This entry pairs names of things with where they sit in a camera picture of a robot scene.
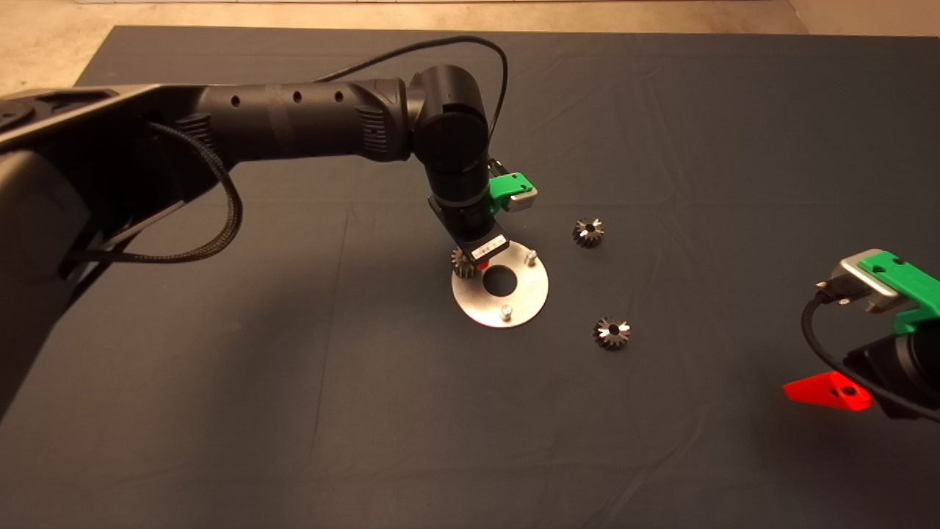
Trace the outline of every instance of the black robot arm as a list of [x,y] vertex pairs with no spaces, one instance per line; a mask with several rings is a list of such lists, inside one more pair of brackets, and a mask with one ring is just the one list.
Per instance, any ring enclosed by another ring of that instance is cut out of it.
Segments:
[[[154,134],[167,128],[173,134]],[[425,70],[407,86],[148,85],[0,100],[0,418],[55,322],[106,267],[94,256],[115,253],[220,181],[229,191],[227,171],[242,161],[357,154],[384,162],[413,152],[431,209],[472,261],[488,259],[509,244],[494,220],[489,134],[477,83],[455,66]],[[518,209],[534,197],[524,189],[524,200],[512,197],[525,202]],[[101,263],[88,274],[83,261]]]
[[431,209],[473,262],[508,244],[489,194],[489,129],[476,80],[436,66],[400,79],[207,87],[189,121],[207,119],[227,164],[356,154],[405,160],[413,152],[431,185]]

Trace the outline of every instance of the small gear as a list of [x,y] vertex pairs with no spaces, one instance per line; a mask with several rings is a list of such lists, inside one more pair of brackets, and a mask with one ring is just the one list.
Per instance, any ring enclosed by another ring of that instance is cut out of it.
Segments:
[[587,220],[582,218],[574,225],[574,242],[584,248],[594,248],[601,244],[603,239],[603,223],[599,218]]
[[450,252],[450,265],[454,269],[454,274],[461,279],[468,280],[477,274],[477,268],[470,263],[467,256],[463,255],[460,249]]
[[618,321],[607,316],[594,326],[594,341],[608,351],[615,351],[627,345],[630,340],[630,326],[625,321]]

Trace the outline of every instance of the dark fabric surface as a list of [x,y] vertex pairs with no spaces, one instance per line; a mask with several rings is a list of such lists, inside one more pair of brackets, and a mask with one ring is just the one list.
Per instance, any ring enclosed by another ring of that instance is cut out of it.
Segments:
[[[119,27],[80,84],[315,77],[438,34]],[[934,275],[940,40],[493,34],[492,153],[540,190],[504,226],[551,282],[529,324],[455,305],[416,161],[239,166],[220,256],[116,265],[0,425],[2,527],[929,527],[940,429],[788,402],[836,261]],[[470,70],[487,50],[422,52]],[[189,248],[212,192],[132,249]],[[603,245],[571,241],[598,216]],[[622,316],[629,348],[593,322]],[[825,310],[836,351],[886,317]]]

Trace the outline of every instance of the metal disc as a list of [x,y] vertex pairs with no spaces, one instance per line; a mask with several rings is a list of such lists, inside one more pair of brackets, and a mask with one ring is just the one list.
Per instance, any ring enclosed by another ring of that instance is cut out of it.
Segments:
[[[526,263],[529,248],[515,242],[509,242],[509,248],[497,253],[487,268],[505,266],[516,276],[516,289],[508,296],[494,296],[483,286],[483,276],[476,274],[472,278],[461,279],[451,274],[450,286],[454,299],[463,311],[481,325],[495,328],[520,326],[534,318],[548,298],[548,273],[536,257],[534,263]],[[508,321],[503,319],[503,307],[512,307]]]

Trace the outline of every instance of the cable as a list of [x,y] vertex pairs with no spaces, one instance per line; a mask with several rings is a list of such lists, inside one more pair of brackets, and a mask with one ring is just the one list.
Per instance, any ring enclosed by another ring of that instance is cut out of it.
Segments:
[[211,151],[202,142],[192,136],[160,123],[149,122],[147,123],[147,126],[150,130],[156,132],[159,135],[175,139],[178,142],[193,148],[202,161],[205,162],[206,167],[208,167],[212,174],[218,178],[222,188],[225,189],[228,199],[228,215],[226,218],[226,224],[223,226],[222,231],[215,235],[211,241],[199,248],[184,251],[183,253],[174,253],[172,255],[143,255],[139,253],[124,253],[116,247],[112,250],[74,250],[69,253],[67,259],[71,261],[90,261],[98,263],[191,263],[193,261],[207,259],[219,253],[225,249],[232,242],[232,240],[235,239],[235,235],[238,234],[238,230],[242,226],[242,199],[239,197],[238,190],[235,188],[235,184],[231,181],[231,177],[228,175],[228,171],[225,168],[225,164],[222,163],[222,160],[219,159],[215,152]]
[[444,39],[433,39],[433,40],[423,40],[421,42],[415,42],[414,44],[409,44],[407,46],[402,46],[398,49],[386,52],[379,56],[375,56],[370,59],[366,59],[358,64],[353,64],[347,66],[342,70],[337,70],[333,73],[327,73],[313,80],[314,83],[323,83],[327,81],[336,81],[340,77],[345,77],[350,73],[359,72],[379,64],[380,62],[385,62],[390,58],[395,58],[397,56],[403,56],[405,54],[410,54],[418,50],[426,50],[428,48],[438,48],[441,46],[449,46],[451,44],[479,44],[480,46],[486,46],[491,50],[495,51],[499,55],[499,60],[503,65],[503,81],[499,87],[499,98],[496,100],[496,108],[493,110],[493,122],[490,125],[490,139],[493,139],[493,132],[496,130],[496,122],[499,121],[499,113],[503,109],[503,100],[506,99],[506,88],[509,85],[509,60],[506,58],[506,52],[499,47],[498,44],[491,40],[486,40],[482,37],[475,37],[473,35],[460,35],[457,37],[446,37]]
[[882,386],[873,384],[855,371],[843,365],[840,361],[836,360],[835,357],[830,355],[825,350],[823,344],[821,344],[819,339],[816,338],[816,332],[813,330],[813,314],[816,312],[816,309],[818,309],[819,306],[822,305],[826,300],[826,294],[818,293],[807,303],[803,309],[803,315],[800,318],[800,324],[803,328],[803,337],[806,338],[809,348],[812,349],[814,353],[816,353],[816,356],[818,356],[820,360],[825,362],[826,365],[831,367],[833,370],[843,374],[846,378],[855,384],[858,384],[862,388],[865,388],[865,390],[869,393],[896,404],[902,408],[908,409],[925,419],[934,421],[935,423],[940,423],[940,413],[938,413],[936,410],[920,406],[915,402],[886,390]]
[[[134,233],[130,237],[115,244],[114,247],[111,248],[109,251],[111,252],[124,251],[124,249],[127,248],[136,237],[137,237],[137,233]],[[88,290],[91,284],[97,281],[98,278],[100,278],[102,274],[104,274],[104,272],[106,272],[108,268],[110,268],[111,265],[113,264],[114,262],[109,262],[109,261],[100,262],[100,263],[95,264],[94,267],[91,268],[91,270],[88,270],[88,273],[85,274],[85,276],[82,277],[81,280],[78,281],[77,284],[75,284],[75,288],[72,289],[71,297],[69,297],[69,304],[66,305],[66,310],[68,310],[72,305],[74,305],[75,302],[78,301],[78,299],[85,294],[85,292]]]

